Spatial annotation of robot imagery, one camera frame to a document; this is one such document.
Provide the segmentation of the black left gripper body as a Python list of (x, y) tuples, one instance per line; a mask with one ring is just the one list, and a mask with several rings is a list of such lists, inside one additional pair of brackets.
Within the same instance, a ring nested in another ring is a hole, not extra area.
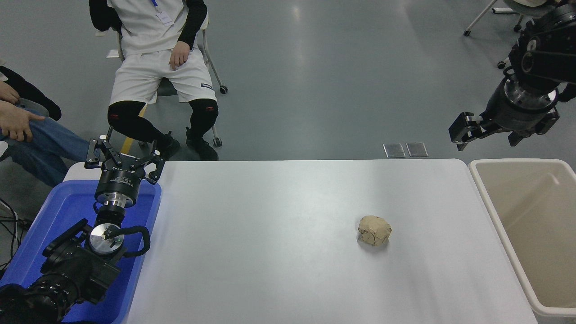
[(119, 193), (128, 198), (137, 198), (144, 171), (131, 169), (138, 158), (121, 155), (121, 166), (109, 158), (102, 164), (102, 173), (95, 191), (95, 198), (105, 198), (105, 195)]

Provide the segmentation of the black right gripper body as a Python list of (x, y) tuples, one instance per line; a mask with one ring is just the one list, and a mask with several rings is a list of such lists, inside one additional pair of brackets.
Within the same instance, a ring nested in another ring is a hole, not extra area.
[(485, 130), (543, 135), (559, 119), (558, 90), (546, 95), (513, 88), (496, 88), (485, 110)]

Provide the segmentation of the person's hand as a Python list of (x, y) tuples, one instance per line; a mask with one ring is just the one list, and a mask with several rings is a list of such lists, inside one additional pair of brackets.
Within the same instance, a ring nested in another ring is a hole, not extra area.
[(5, 81), (0, 81), (0, 100), (16, 105), (20, 101), (20, 95)]
[(181, 67), (189, 59), (190, 46), (189, 44), (178, 41), (175, 47), (171, 49), (171, 57), (169, 59), (169, 66), (171, 70), (176, 70)]
[(7, 101), (0, 103), (1, 133), (16, 141), (33, 141), (30, 121), (43, 121), (44, 116), (31, 113)]

